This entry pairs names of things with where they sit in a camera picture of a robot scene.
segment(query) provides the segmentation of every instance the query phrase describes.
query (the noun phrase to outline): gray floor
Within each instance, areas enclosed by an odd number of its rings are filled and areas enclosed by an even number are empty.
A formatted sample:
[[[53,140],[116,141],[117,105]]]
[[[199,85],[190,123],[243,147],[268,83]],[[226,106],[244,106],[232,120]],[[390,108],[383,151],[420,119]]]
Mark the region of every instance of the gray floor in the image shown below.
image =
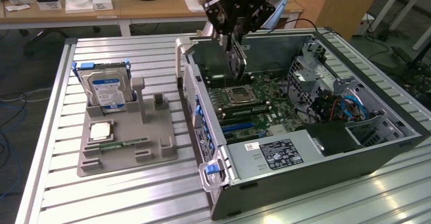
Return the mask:
[[[387,0],[376,0],[370,10],[371,14],[376,15],[380,11]],[[391,9],[384,21],[388,22],[392,15],[402,4],[396,4]],[[422,34],[431,25],[431,19],[415,11],[408,13],[406,20],[402,22],[398,28],[398,38],[390,37],[384,43],[388,46],[399,46],[414,57],[418,52],[411,50],[411,46],[420,38]],[[375,34],[384,29],[387,25],[382,23]],[[203,28],[203,23],[181,23],[181,28],[176,28],[172,24],[160,24],[156,28],[155,24],[144,26],[133,26],[132,30],[136,35],[144,34],[168,34],[194,32],[196,29]],[[109,37],[120,36],[120,31],[116,26],[103,26],[101,32],[95,33],[92,27],[67,28],[64,29],[69,37],[89,38],[89,37]],[[0,39],[0,95],[12,92],[25,92],[37,88],[49,87],[53,83],[55,72],[57,68],[59,58],[63,49],[63,38],[57,35],[49,35],[35,48],[35,57],[27,58],[23,56],[23,45],[31,36],[36,35],[39,30],[29,30],[31,35],[23,37],[17,30],[11,30],[8,35]],[[384,48],[376,45],[362,37],[354,37],[351,39],[352,45],[358,50],[370,56],[374,53],[382,51]],[[374,58],[375,61],[384,63],[388,66],[394,66],[395,61],[390,56],[390,52],[380,54]],[[427,54],[424,63],[431,63],[431,52]],[[48,92],[41,92],[35,95],[35,98],[45,97]],[[23,102],[15,102],[9,105],[20,107]],[[8,196],[0,199],[0,223],[13,223],[19,203],[20,192],[23,191],[25,184],[25,177],[28,174],[33,151],[39,138],[39,131],[41,128],[44,113],[47,108],[47,101],[33,102],[27,104],[27,116],[21,124],[11,131],[7,132],[11,144],[15,146],[19,161],[23,167],[23,181],[13,189],[16,195]],[[16,110],[0,107],[0,123],[3,123],[13,114]],[[4,160],[5,154],[0,155],[0,162]],[[13,158],[9,160],[5,167],[0,170],[0,193],[8,190],[17,179],[17,168]]]

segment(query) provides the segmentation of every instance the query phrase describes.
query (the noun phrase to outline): white paper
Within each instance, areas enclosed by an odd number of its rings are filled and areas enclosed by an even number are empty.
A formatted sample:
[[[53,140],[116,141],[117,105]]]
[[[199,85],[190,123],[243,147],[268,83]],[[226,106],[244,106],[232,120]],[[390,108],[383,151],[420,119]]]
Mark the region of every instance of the white paper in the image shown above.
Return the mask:
[[[7,6],[5,7],[8,11],[20,11],[23,9],[28,9],[29,5],[23,5],[23,6]]]
[[[184,0],[188,10],[191,12],[203,12],[203,6],[199,4],[198,0]]]

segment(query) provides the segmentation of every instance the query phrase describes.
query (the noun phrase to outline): circuit board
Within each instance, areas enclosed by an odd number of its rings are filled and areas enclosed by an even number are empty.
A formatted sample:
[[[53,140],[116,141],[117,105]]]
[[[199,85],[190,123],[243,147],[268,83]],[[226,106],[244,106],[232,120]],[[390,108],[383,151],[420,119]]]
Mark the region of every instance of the circuit board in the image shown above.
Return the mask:
[[[228,144],[292,132],[304,124],[283,93],[280,78],[271,73],[247,77],[246,85],[208,87]]]

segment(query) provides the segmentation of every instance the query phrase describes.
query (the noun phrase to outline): barcode sticker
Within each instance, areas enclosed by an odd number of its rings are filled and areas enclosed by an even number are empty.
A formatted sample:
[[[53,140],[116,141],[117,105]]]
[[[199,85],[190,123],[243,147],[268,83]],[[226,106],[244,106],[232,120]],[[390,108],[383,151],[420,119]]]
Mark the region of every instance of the barcode sticker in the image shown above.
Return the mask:
[[[256,150],[259,149],[259,142],[247,143],[244,146],[247,151]]]

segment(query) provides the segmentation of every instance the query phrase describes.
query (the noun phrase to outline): desk leg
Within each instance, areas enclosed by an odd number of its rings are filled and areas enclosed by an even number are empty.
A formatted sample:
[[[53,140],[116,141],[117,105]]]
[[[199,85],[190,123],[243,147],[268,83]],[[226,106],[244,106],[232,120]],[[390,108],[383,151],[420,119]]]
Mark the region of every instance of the desk leg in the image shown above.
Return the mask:
[[[286,21],[296,20],[299,18],[299,13],[291,13]],[[295,29],[296,21],[292,21],[284,25],[284,29]]]
[[[412,49],[420,50],[423,44],[427,42],[430,37],[431,37],[431,26],[430,26],[428,30],[426,31],[426,33],[423,34],[423,36],[420,37],[420,39],[418,40],[415,46],[412,46]]]
[[[374,30],[374,31],[376,30],[376,27],[378,27],[379,23],[382,22],[383,17],[384,17],[384,16],[386,16],[386,14],[388,13],[388,11],[390,11],[390,9],[391,9],[391,7],[392,7],[392,5],[394,5],[395,1],[396,1],[396,0],[388,0],[388,2],[386,3],[386,5],[384,5],[384,7],[383,7],[383,9],[382,9],[382,11],[380,11],[380,13],[379,13],[379,15],[378,15],[378,17],[376,17],[375,21],[374,21],[374,23],[372,23],[372,25],[371,25],[371,28],[372,28],[372,30]]]
[[[418,0],[410,0],[402,13],[399,14],[399,16],[396,17],[394,23],[391,24],[391,27],[390,27],[390,31],[395,31],[399,23],[402,22],[402,20],[404,19],[411,7],[414,6],[414,4],[418,2]]]
[[[129,20],[120,20],[119,21],[121,36],[131,36],[129,25],[131,25]]]

